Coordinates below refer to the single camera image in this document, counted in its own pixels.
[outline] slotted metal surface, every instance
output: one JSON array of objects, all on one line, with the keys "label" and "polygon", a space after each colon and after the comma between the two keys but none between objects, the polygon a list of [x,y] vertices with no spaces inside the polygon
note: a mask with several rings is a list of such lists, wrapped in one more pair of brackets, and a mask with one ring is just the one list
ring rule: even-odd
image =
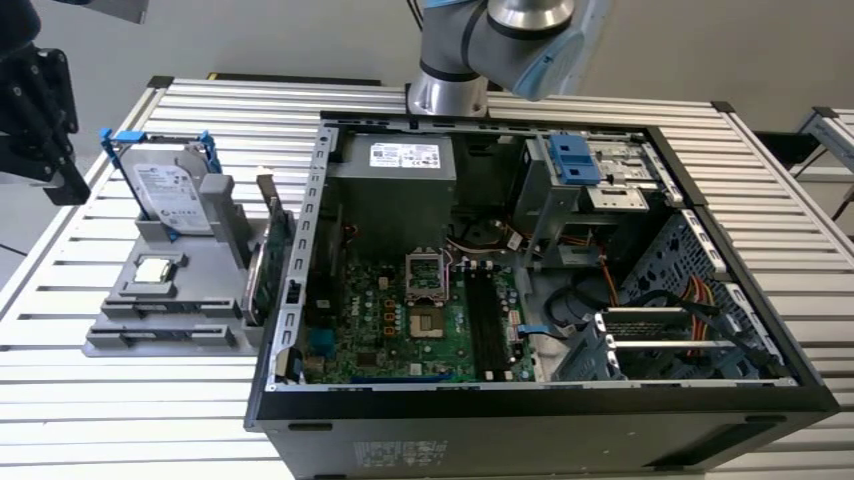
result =
[{"label": "slotted metal surface", "polygon": [[[250,215],[266,211],[254,188],[260,166],[273,169],[288,207],[300,213],[322,109],[402,113],[404,92],[177,80],[167,90],[146,92],[123,127],[166,134],[210,130]],[[506,94],[493,95],[492,114],[662,127],[816,368],[853,409],[852,246],[739,117],[708,103],[562,97],[533,104]],[[0,422],[13,422],[0,424],[0,476],[289,478],[265,437],[242,428],[254,358],[90,359],[78,351],[137,238],[138,209],[103,158],[91,178],[93,200],[61,212],[0,292],[0,345],[10,346],[0,352]],[[707,478],[807,476],[854,478],[854,412]]]},{"label": "slotted metal surface", "polygon": [[813,134],[854,172],[854,110],[816,107],[800,132]]}]

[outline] power cable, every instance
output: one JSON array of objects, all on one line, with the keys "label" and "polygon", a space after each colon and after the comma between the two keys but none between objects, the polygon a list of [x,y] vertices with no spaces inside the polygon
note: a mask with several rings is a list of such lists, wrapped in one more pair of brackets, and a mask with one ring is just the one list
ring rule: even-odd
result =
[{"label": "power cable", "polygon": [[27,252],[19,250],[18,248],[10,247],[9,245],[0,243],[0,248],[3,248],[5,250],[9,250],[13,253],[18,253],[22,257],[26,257],[29,255]]},{"label": "power cable", "polygon": [[811,168],[813,166],[813,164],[816,163],[816,160],[819,160],[820,158],[823,158],[825,156],[825,154],[828,153],[828,149],[825,148],[825,150],[823,151],[823,153],[820,153],[819,155],[816,155],[813,157],[813,159],[807,162],[807,165],[804,165],[804,168],[801,170],[799,170],[799,173],[796,173],[792,178],[799,178],[801,176],[801,174],[807,171],[808,168]]},{"label": "power cable", "polygon": [[416,20],[416,25],[418,26],[418,30],[425,30],[425,19],[422,17],[422,10],[418,7],[418,0],[406,0],[406,5],[410,7],[410,12],[413,13],[413,20]]}]

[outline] sticker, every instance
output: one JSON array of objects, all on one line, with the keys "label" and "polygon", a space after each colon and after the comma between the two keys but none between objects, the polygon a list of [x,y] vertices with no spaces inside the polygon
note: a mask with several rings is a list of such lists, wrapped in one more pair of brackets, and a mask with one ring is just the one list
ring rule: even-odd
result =
[{"label": "sticker", "polygon": [[442,168],[440,145],[376,143],[372,145],[373,167]]},{"label": "sticker", "polygon": [[520,235],[518,232],[513,232],[510,240],[508,240],[508,248],[512,250],[520,250],[520,245],[522,245],[522,235]]},{"label": "sticker", "polygon": [[187,170],[177,165],[134,165],[158,219],[181,233],[210,233],[199,192]]},{"label": "sticker", "polygon": [[429,467],[442,465],[449,442],[354,442],[354,448],[362,468]]}]

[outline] open computer tower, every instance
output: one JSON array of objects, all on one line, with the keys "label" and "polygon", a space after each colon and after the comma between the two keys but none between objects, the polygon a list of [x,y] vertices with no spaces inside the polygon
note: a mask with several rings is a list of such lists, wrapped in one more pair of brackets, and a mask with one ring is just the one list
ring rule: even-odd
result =
[{"label": "open computer tower", "polygon": [[325,113],[284,283],[298,479],[705,470],[839,410],[656,127]]}]

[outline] black cable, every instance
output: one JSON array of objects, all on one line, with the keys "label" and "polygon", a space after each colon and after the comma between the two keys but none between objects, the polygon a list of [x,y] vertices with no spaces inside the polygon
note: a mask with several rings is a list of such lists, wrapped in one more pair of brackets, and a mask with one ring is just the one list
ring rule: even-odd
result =
[{"label": "black cable", "polygon": [[849,202],[848,200],[845,202],[843,202],[843,205],[840,205],[840,208],[837,208],[837,211],[835,212],[833,216],[831,217],[831,219],[836,222],[837,220],[840,220],[840,217],[843,216],[843,214],[845,213],[845,209],[849,208]]},{"label": "black cable", "polygon": [[707,325],[712,327],[712,329],[719,332],[719,335],[724,337],[725,340],[733,342],[733,344],[739,347],[741,351],[745,352],[748,358],[753,362],[757,367],[765,367],[772,362],[772,354],[765,350],[760,350],[759,348],[752,347],[745,343],[745,341],[728,332],[725,329],[720,329],[716,327],[712,318],[707,316],[703,309],[697,308],[700,304],[693,302],[683,302],[681,306],[685,308],[692,315],[695,315]]},{"label": "black cable", "polygon": [[9,250],[13,253],[18,253],[22,257],[26,257],[27,255],[30,255],[27,252],[23,252],[18,248],[13,248],[9,245],[5,245],[3,243],[0,243],[0,248],[3,248],[5,250]]},{"label": "black cable", "polygon": [[422,13],[422,6],[418,4],[418,0],[413,0],[413,5],[416,6],[416,13],[418,13],[418,18],[422,19],[422,25],[425,24],[425,14]]},{"label": "black cable", "polygon": [[410,12],[413,13],[413,20],[416,20],[416,25],[418,25],[418,30],[424,31],[425,26],[422,23],[422,12],[421,9],[413,5],[413,0],[406,0],[406,4],[410,7]]},{"label": "black cable", "polygon": [[807,171],[808,168],[811,168],[813,166],[813,164],[816,163],[816,160],[819,160],[820,158],[823,158],[825,156],[825,154],[828,153],[828,148],[825,148],[825,150],[823,151],[823,153],[820,153],[819,155],[816,155],[813,157],[813,160],[811,160],[807,165],[804,165],[804,168],[801,170],[799,170],[799,173],[796,173],[792,178],[799,178],[801,176],[801,174]]},{"label": "black cable", "polygon": [[561,320],[556,317],[554,314],[554,303],[561,299],[565,298],[570,293],[573,293],[573,295],[576,296],[576,298],[578,299],[580,302],[582,302],[582,304],[585,304],[586,307],[589,307],[592,310],[594,311],[600,311],[604,308],[610,306],[609,302],[605,302],[602,300],[600,300],[598,298],[594,298],[589,293],[586,293],[585,291],[582,291],[578,286],[580,284],[588,279],[589,276],[592,276],[594,273],[598,273],[600,270],[596,268],[590,268],[590,269],[585,269],[582,271],[580,271],[576,275],[573,275],[573,279],[570,281],[570,283],[568,285],[564,285],[561,288],[558,288],[554,292],[552,292],[552,295],[549,295],[549,298],[546,299],[546,302],[544,303],[544,315],[546,316],[546,319],[560,328],[566,328],[570,325],[580,325],[584,324],[584,318],[578,316],[578,314],[576,314],[576,312],[573,312],[570,310],[570,312],[573,313],[573,315],[577,318],[577,321],[572,321],[572,320]]}]

